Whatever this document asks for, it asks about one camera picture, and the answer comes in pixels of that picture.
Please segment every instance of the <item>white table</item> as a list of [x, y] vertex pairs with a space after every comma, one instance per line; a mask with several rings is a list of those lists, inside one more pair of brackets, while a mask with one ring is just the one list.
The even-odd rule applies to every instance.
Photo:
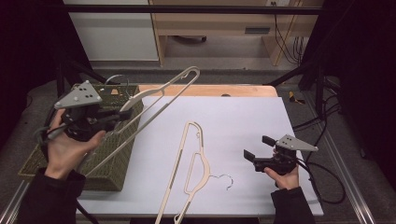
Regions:
[[[144, 99], [149, 105], [156, 97]], [[165, 104], [164, 97], [159, 104]], [[156, 108], [148, 111], [142, 124]], [[261, 217], [275, 213], [270, 193], [276, 190], [274, 181], [266, 174], [254, 171], [251, 162], [243, 157], [243, 149], [257, 157], [272, 157], [272, 148], [262, 143], [262, 136], [279, 139], [293, 135], [289, 117], [278, 97], [210, 97], [180, 96], [161, 115], [150, 123], [135, 139], [124, 188], [121, 192], [84, 191], [79, 198], [82, 206], [92, 214], [107, 217], [156, 217], [160, 209], [173, 165], [177, 156], [184, 125], [192, 120], [204, 131], [205, 155], [211, 177], [198, 191], [186, 217]], [[197, 151], [196, 131], [191, 128], [181, 158], [175, 184], [164, 216], [180, 212], [188, 195], [184, 184], [191, 162]], [[194, 163], [189, 189], [201, 179], [200, 161]], [[323, 215], [317, 197], [300, 168], [300, 183], [315, 216]]]

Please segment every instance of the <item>clothes hanger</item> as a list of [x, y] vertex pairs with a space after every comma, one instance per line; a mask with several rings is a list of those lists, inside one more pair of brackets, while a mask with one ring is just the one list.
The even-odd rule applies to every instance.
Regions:
[[[190, 204], [192, 202], [192, 199], [193, 199], [195, 193], [198, 190], [200, 190], [201, 188], [204, 187], [204, 185], [209, 180], [210, 176], [213, 176], [213, 177], [216, 177], [216, 178], [220, 178], [222, 176], [225, 176], [225, 175], [215, 176], [215, 175], [211, 175], [210, 174], [209, 161], [207, 160], [207, 158], [205, 156], [205, 153], [204, 153], [204, 136], [203, 136], [202, 128], [197, 122], [194, 122], [194, 121], [187, 122], [185, 127], [184, 127], [184, 132], [183, 132], [183, 136], [181, 138], [180, 147], [179, 147], [178, 152], [177, 152], [177, 159], [175, 161], [175, 165], [174, 165], [174, 168], [173, 168], [173, 171], [172, 171], [172, 174], [171, 174], [171, 178], [169, 179], [169, 183], [168, 183], [168, 186], [166, 188], [166, 192], [165, 192], [165, 194], [163, 196], [163, 202], [161, 204], [160, 211], [158, 212], [157, 219], [155, 220], [155, 224], [159, 224], [160, 221], [161, 221], [161, 218], [163, 216], [163, 211], [165, 209], [165, 206], [167, 204], [170, 192], [172, 190], [172, 187], [173, 187], [173, 184], [174, 184], [174, 181], [175, 181], [175, 177], [176, 177], [176, 174], [177, 174], [177, 168], [178, 168], [178, 166], [180, 164], [181, 154], [182, 154], [183, 149], [184, 149], [184, 144], [186, 142], [186, 137], [187, 137], [187, 133], [188, 133], [188, 130], [189, 130], [190, 126], [194, 126], [198, 130], [197, 137], [199, 138], [199, 150], [197, 152], [195, 152], [193, 154], [192, 158], [191, 158], [191, 163], [190, 163], [190, 168], [189, 168], [189, 172], [188, 172], [188, 175], [187, 175], [187, 180], [186, 180], [186, 183], [184, 185], [184, 192], [189, 195], [189, 198], [185, 202], [184, 207], [181, 210], [181, 212], [174, 217], [175, 224], [181, 223], [184, 215], [186, 214], [186, 212], [187, 212], [187, 210], [188, 210], [188, 208], [189, 208], [189, 206], [190, 206]], [[201, 162], [202, 162], [202, 164], [204, 166], [204, 174], [203, 174], [203, 177], [202, 177], [201, 181], [194, 187], [194, 189], [193, 190], [188, 190], [188, 185], [189, 185], [189, 182], [190, 182], [192, 166], [193, 166], [193, 163], [195, 161], [195, 156], [196, 155], [199, 155], [200, 158], [201, 158]], [[233, 185], [233, 179], [231, 178], [231, 180], [232, 180], [232, 184], [229, 187], [227, 187], [227, 189], [229, 189]]]
[[[195, 73], [195, 77], [187, 83], [182, 90], [180, 90], [168, 103], [163, 105], [153, 116], [151, 116], [144, 124], [139, 125], [139, 128], [131, 134], [122, 144], [120, 144], [113, 152], [111, 152], [105, 159], [103, 159], [98, 165], [96, 165], [93, 169], [91, 169], [86, 176], [93, 174], [93, 172], [97, 171], [100, 167], [102, 167], [107, 161], [109, 161], [111, 158], [113, 158], [117, 153], [120, 152], [126, 146], [129, 144], [134, 138], [143, 130], [145, 129], [155, 118], [157, 118], [164, 110], [166, 107], [168, 107], [170, 104], [172, 104], [176, 98], [181, 95], [199, 76], [200, 76], [200, 70], [196, 66], [189, 67], [182, 71], [180, 74], [172, 78], [170, 81], [167, 83], [163, 84], [161, 87], [156, 88], [156, 89], [151, 89], [151, 90], [146, 90], [146, 91], [141, 91], [135, 96], [130, 96], [129, 100], [123, 105], [121, 108], [120, 112], [126, 111], [131, 109], [136, 103], [140, 102], [143, 98], [150, 96], [154, 93], [161, 92], [162, 95], [154, 101], [151, 105], [146, 107], [140, 114], [138, 114], [135, 118], [133, 118], [131, 121], [129, 121], [126, 125], [124, 125], [120, 130], [118, 131], [113, 131], [109, 134], [107, 134], [107, 137], [109, 137], [111, 134], [121, 134], [125, 129], [127, 129], [129, 126], [131, 126], [135, 121], [137, 121], [139, 118], [142, 117], [144, 113], [146, 113], [149, 109], [151, 109], [155, 104], [157, 104], [165, 95], [166, 88], [169, 87], [170, 85], [174, 84], [175, 82], [187, 77], [191, 72]], [[83, 162], [86, 162], [90, 159], [90, 157], [94, 154], [94, 152], [89, 153], [86, 158], [83, 160]]]

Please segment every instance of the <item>gripper camera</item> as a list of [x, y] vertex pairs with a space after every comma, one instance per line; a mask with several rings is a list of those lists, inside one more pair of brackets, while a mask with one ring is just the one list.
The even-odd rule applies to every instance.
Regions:
[[244, 149], [244, 158], [253, 163], [256, 172], [264, 172], [264, 168], [269, 167], [279, 175], [285, 175], [296, 167], [296, 150], [318, 151], [317, 147], [288, 134], [277, 141], [264, 135], [262, 142], [275, 147], [275, 154], [272, 158], [256, 158], [254, 154]]
[[81, 83], [58, 101], [54, 107], [65, 109], [62, 114], [64, 132], [80, 142], [87, 142], [97, 132], [113, 131], [119, 122], [132, 116], [132, 108], [125, 111], [103, 109], [99, 105], [101, 102], [101, 96], [89, 81]]

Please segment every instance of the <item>hand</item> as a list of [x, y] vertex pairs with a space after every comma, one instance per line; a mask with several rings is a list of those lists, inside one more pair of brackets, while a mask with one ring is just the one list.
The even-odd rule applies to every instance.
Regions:
[[[61, 125], [63, 113], [64, 109], [57, 111], [49, 130]], [[64, 132], [60, 133], [48, 143], [49, 165], [45, 175], [65, 180], [69, 173], [81, 163], [84, 156], [100, 145], [105, 134], [105, 131], [100, 131], [90, 141], [79, 142], [69, 138]]]
[[288, 174], [279, 175], [269, 167], [265, 167], [264, 172], [275, 180], [279, 189], [295, 189], [300, 187], [298, 176], [298, 165]]

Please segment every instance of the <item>hanger hook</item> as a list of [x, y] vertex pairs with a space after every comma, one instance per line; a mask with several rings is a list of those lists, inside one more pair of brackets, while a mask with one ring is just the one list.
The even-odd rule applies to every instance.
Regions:
[[[211, 175], [211, 176], [213, 176], [215, 178], [221, 178], [221, 177], [223, 177], [225, 175]], [[227, 190], [228, 190], [230, 187], [233, 186], [233, 178], [230, 175], [226, 175], [226, 176], [230, 177], [230, 179], [231, 179], [231, 185], [227, 187]]]

